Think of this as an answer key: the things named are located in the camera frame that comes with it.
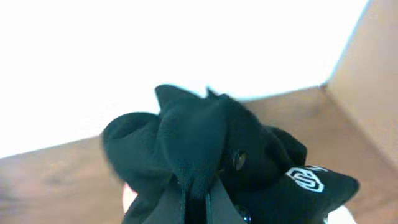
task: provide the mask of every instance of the black button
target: black button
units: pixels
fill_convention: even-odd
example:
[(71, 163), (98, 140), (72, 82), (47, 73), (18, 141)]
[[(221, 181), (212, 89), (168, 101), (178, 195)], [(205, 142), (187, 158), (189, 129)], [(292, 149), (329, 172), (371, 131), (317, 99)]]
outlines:
[(246, 222), (247, 224), (251, 223), (251, 217), (250, 217), (250, 213), (249, 211), (243, 207), (242, 205), (235, 205), (234, 206), (236, 211), (241, 215), (241, 217), (243, 218), (244, 222)]
[(237, 152), (233, 159), (234, 168), (236, 170), (242, 169), (245, 160), (246, 160), (246, 153), (243, 151)]

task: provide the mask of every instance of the brown surface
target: brown surface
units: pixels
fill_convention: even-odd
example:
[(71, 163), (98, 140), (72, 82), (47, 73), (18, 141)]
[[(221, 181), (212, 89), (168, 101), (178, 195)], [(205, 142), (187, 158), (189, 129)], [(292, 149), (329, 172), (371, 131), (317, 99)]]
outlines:
[(398, 1), (373, 0), (328, 91), (398, 168)]
[[(348, 204), (359, 224), (398, 223), (397, 173), (324, 92), (297, 91), (247, 103), (261, 121), (308, 147), (308, 163), (362, 184)], [(98, 138), (0, 159), (0, 223), (120, 223), (121, 185)]]

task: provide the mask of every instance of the black garment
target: black garment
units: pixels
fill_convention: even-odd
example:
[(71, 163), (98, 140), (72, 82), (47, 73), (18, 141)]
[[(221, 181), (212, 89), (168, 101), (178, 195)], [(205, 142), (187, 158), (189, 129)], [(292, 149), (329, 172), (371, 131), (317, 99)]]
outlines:
[[(263, 126), (228, 95), (208, 89), (208, 96), (199, 98), (171, 85), (155, 92), (159, 115), (125, 114), (102, 135), (113, 169), (139, 194), (125, 224), (153, 219), (160, 201), (177, 197), (170, 195), (181, 197), (176, 205), (180, 224), (208, 223), (206, 196), (218, 180), (231, 203), (248, 210), (252, 224), (317, 224), (359, 189), (351, 177), (305, 167), (303, 144), (283, 130)], [(243, 166), (237, 168), (239, 161)], [(174, 180), (181, 193), (166, 194)], [(223, 213), (219, 209), (213, 214)]]

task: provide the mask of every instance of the white backdrop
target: white backdrop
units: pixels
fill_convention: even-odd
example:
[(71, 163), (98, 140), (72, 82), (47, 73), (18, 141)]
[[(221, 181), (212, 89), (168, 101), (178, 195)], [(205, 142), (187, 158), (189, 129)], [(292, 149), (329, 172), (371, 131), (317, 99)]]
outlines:
[(156, 113), (161, 83), (239, 99), (319, 85), (366, 2), (1, 1), (0, 157)]

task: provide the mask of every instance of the wooden floor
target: wooden floor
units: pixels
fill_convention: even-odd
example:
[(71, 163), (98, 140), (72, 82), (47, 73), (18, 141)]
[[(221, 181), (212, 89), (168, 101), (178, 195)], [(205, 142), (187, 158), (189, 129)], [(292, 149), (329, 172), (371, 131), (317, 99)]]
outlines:
[[(359, 224), (398, 223), (398, 172), (319, 89), (246, 103), (308, 147), (308, 164), (359, 179)], [(0, 223), (120, 223), (121, 183), (98, 138), (0, 159)]]

